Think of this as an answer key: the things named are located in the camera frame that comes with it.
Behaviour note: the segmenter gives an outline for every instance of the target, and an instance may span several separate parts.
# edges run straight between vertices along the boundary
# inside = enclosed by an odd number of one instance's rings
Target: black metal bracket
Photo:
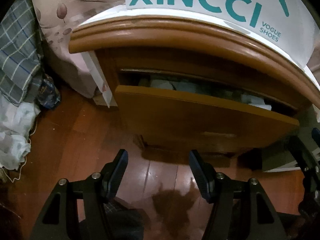
[[[285,240],[280,218],[257,179],[232,180],[204,163],[196,150],[189,153],[189,165],[201,196],[214,203],[202,240]],[[240,216],[230,235],[234,201],[240,201]]]
[[[77,199],[84,200],[86,225],[90,239],[114,239],[109,228],[103,203],[116,196],[128,164],[128,153],[121,149],[101,172],[85,180],[69,182],[60,179],[44,204],[32,229],[30,240],[81,239]]]
[[[311,136],[320,147],[320,130],[313,128]],[[297,136],[289,138],[287,148],[304,174],[305,192],[298,210],[306,222],[297,239],[317,239],[320,226],[320,165]]]

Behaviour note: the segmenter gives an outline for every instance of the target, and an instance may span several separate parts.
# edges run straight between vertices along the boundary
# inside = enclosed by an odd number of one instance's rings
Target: open drawer
[[[98,52],[101,65],[111,67],[110,59],[105,58],[105,53],[105,50]],[[108,53],[114,62],[114,71],[117,73],[115,76],[122,73],[147,73],[196,78],[230,85],[270,98],[297,112],[310,105],[304,96],[287,84],[256,69],[220,57],[157,47],[111,48]]]
[[[194,142],[236,152],[268,146],[299,126],[286,115],[184,91],[119,85],[115,99],[129,130],[152,145],[159,138],[159,145]]]

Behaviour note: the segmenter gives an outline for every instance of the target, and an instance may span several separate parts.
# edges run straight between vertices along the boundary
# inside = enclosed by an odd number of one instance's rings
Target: leaf pattern
[[[66,17],[67,13],[68,9],[66,5],[64,3],[59,3],[57,8],[57,17],[65,22],[64,18]]]
[[[38,22],[40,22],[41,12],[40,12],[40,10],[39,10],[37,7],[35,7],[35,13],[36,13],[36,17],[37,17],[37,19],[38,19]]]
[[[69,33],[71,33],[72,29],[71,28],[67,28],[63,31],[63,35],[68,35]]]

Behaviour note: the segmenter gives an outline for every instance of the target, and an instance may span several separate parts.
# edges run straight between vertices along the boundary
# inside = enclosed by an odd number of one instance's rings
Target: items inside drawer
[[[287,116],[296,114],[292,108],[269,98],[264,98],[261,95],[249,91],[206,80],[188,79],[185,77],[164,74],[119,73],[119,81],[121,85],[184,91],[228,99]]]
[[[222,57],[157,47],[123,47],[108,49],[106,52],[110,55],[110,60],[105,65],[113,69],[116,76],[119,73],[153,73],[201,79],[270,98],[296,112],[310,106],[310,101],[288,85],[285,79],[278,80],[257,69]],[[112,73],[107,70],[105,72],[106,78],[111,79],[107,80],[108,83],[112,84]]]

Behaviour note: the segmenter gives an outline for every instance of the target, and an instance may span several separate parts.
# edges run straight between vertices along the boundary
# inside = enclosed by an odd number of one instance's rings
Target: cable
[[[35,129],[33,130],[33,132],[31,134],[29,134],[29,136],[34,135],[36,130],[37,130],[37,125],[38,125],[38,119],[36,119],[36,126]]]
[[[2,168],[4,174],[8,177],[8,179],[9,179],[12,183],[14,182],[15,179],[16,179],[16,180],[20,180],[22,167],[23,167],[24,165],[26,165],[26,163],[27,163],[27,156],[25,156],[25,158],[26,158],[26,160],[25,160],[24,164],[23,164],[23,165],[21,166],[21,168],[20,168],[19,178],[13,178],[13,179],[11,179],[11,178],[8,176],[8,174],[5,173],[4,169]]]
[[[35,132],[36,132],[36,130],[37,130],[37,125],[38,125],[38,119],[36,119],[36,126],[35,126],[34,131],[33,131],[31,134],[29,134],[29,136],[34,135],[34,133],[35,133]],[[14,182],[14,180],[15,180],[15,179],[16,179],[16,180],[20,180],[20,178],[21,178],[21,171],[22,171],[22,167],[23,167],[24,165],[26,165],[26,163],[27,163],[27,156],[25,156],[25,158],[26,158],[26,160],[25,160],[24,164],[23,164],[23,165],[21,166],[21,168],[20,168],[19,178],[13,178],[13,179],[11,179],[11,178],[8,176],[8,174],[7,174],[7,173],[5,173],[4,169],[2,168],[2,170],[3,170],[4,174],[7,176],[7,178],[8,178],[12,183]]]

